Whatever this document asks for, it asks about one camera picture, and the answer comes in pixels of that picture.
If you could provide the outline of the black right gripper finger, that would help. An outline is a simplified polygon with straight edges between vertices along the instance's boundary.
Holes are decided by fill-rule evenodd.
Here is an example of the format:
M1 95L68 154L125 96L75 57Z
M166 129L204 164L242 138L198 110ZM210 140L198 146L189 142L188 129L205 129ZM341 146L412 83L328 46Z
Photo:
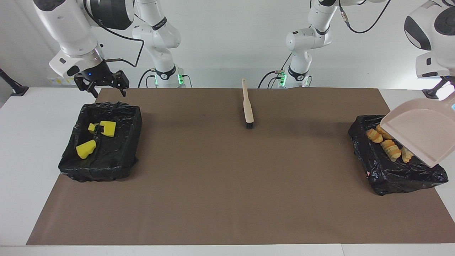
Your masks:
M89 92L94 98L98 98L98 92L95 89L96 84L94 81L90 81L86 84L84 79L74 79L74 82L80 91Z
M126 89L129 88L129 80L123 71L112 73L112 87L118 89L123 97L126 96Z

